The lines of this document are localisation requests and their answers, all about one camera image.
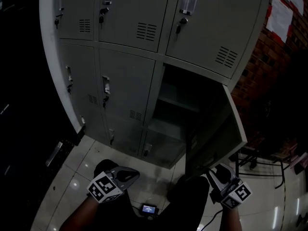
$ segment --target brick wall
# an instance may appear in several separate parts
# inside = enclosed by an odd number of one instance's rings
[[[288,0],[284,1],[292,8]],[[248,145],[251,147],[256,148],[263,139],[258,130],[260,121],[258,107],[263,103],[263,98],[286,72],[292,54],[299,49],[308,48],[307,1],[304,0],[304,16],[293,9],[292,27],[286,43],[277,40],[266,29],[268,19],[265,19],[251,58],[231,93],[247,135]],[[280,154],[282,156],[287,154],[285,151],[293,144],[294,141],[287,141]]]

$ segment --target black pants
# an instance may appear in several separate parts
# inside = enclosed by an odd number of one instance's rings
[[[111,160],[101,161],[94,176],[110,170],[118,164]],[[176,186],[169,206],[154,220],[136,216],[127,191],[114,201],[99,205],[93,229],[95,230],[185,230],[196,231],[206,205],[209,184],[205,177],[197,177]]]

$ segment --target small screen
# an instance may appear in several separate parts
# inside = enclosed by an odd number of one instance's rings
[[[142,208],[142,211],[146,212],[146,213],[153,213],[154,214],[155,213],[155,207],[144,205],[143,208]]]

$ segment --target person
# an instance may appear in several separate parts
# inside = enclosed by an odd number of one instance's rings
[[[118,164],[101,161],[94,170],[94,177],[113,169]],[[127,190],[114,201],[99,204],[89,196],[63,223],[60,231],[83,230],[132,230],[132,231],[196,231],[206,205],[209,183],[205,177],[178,182],[168,207],[153,220],[139,218],[130,203]],[[237,210],[223,208],[220,231],[241,231]]]

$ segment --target tiled floor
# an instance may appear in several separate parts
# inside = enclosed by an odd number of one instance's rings
[[[163,211],[169,204],[166,199],[168,187],[175,184],[185,170],[185,156],[172,168],[165,169],[118,152],[93,139],[84,136],[75,147],[51,184],[37,212],[31,231],[57,231],[67,217],[86,199],[86,187],[93,178],[96,165],[103,159],[111,159],[121,166],[140,172],[140,178],[128,189],[131,204],[140,207],[150,203]],[[251,173],[249,167],[242,173]],[[258,165],[253,173],[280,174],[280,167]],[[250,186],[253,195],[239,207],[243,231],[304,230],[296,229],[298,215],[308,212],[308,194],[305,189],[305,173],[296,175],[291,169],[285,171],[286,206],[284,209],[284,187],[275,189],[281,177],[241,176]],[[198,230],[201,230],[221,210],[220,204],[212,204],[208,197]],[[218,231],[221,213],[205,231]]]

